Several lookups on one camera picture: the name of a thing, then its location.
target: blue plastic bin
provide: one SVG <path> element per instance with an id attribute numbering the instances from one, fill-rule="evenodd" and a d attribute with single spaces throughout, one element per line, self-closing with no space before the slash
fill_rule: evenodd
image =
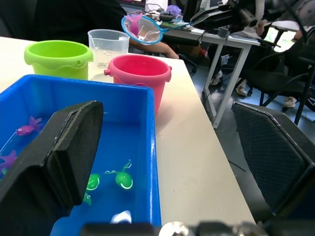
<path id="1" fill-rule="evenodd" d="M 55 223 L 51 236 L 79 235 L 85 223 L 109 222 L 114 214 L 125 210 L 131 212 L 133 222 L 161 225 L 154 96 L 150 88 L 24 76 L 0 94 L 0 147 L 5 146 L 1 155 L 8 155 L 13 148 L 19 154 L 32 141 L 8 143 L 30 116 L 46 123 L 55 111 L 90 100 L 104 105 L 102 132 L 91 171 L 100 175 L 100 184 L 89 193 L 92 205 L 75 206 L 69 217 Z M 124 190 L 115 183 L 115 174 L 103 173 L 120 171 L 129 159 L 132 166 L 126 172 L 132 176 L 133 188 Z"/>

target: sneaker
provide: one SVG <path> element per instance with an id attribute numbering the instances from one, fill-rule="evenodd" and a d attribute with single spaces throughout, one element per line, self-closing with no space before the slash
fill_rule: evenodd
<path id="1" fill-rule="evenodd" d="M 246 83 L 247 81 L 244 80 L 235 90 L 236 92 L 241 95 L 241 96 L 247 96 L 247 92 L 246 92 Z"/>
<path id="2" fill-rule="evenodd" d="M 293 108 L 297 100 L 294 97 L 287 97 L 284 101 L 283 107 Z"/>
<path id="3" fill-rule="evenodd" d="M 217 85 L 218 83 L 220 83 L 220 81 L 222 80 L 222 77 L 223 77 L 223 73 L 222 71 L 220 70 L 218 72 L 218 74 L 216 74 L 210 81 L 210 86 L 214 86 L 214 85 Z"/>

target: purple object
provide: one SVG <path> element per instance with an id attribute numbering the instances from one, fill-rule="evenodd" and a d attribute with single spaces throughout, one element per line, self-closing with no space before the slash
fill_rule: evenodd
<path id="1" fill-rule="evenodd" d="M 166 12 L 172 14 L 173 16 L 178 16 L 182 13 L 182 10 L 178 6 L 169 5 Z"/>
<path id="2" fill-rule="evenodd" d="M 13 150 L 8 156 L 0 156 L 0 159 L 5 161 L 0 164 L 0 170 L 9 169 L 15 162 L 16 158 L 16 150 Z"/>
<path id="3" fill-rule="evenodd" d="M 18 128 L 16 130 L 16 134 L 19 136 L 23 136 L 32 133 L 34 130 L 40 131 L 40 127 L 43 124 L 37 124 L 39 122 L 41 122 L 41 118 L 34 119 L 34 117 L 31 116 L 29 120 L 29 125 L 23 125 L 20 128 Z"/>
<path id="4" fill-rule="evenodd" d="M 129 31 L 134 35 L 138 36 L 139 34 L 138 21 L 142 18 L 142 13 L 139 15 L 127 15 L 126 18 L 131 21 Z"/>

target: pink bucket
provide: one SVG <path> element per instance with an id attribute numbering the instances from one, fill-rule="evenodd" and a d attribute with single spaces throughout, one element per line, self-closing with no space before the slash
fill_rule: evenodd
<path id="1" fill-rule="evenodd" d="M 153 57 L 122 55 L 112 59 L 105 75 L 114 77 L 114 83 L 151 87 L 154 90 L 155 113 L 161 103 L 165 82 L 171 80 L 171 67 Z"/>

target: green bucket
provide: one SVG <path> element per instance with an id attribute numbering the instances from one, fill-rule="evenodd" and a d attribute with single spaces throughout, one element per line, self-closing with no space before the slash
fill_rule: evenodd
<path id="1" fill-rule="evenodd" d="M 93 54 L 81 43 L 50 40 L 29 45 L 24 60 L 33 66 L 35 74 L 87 80 Z"/>

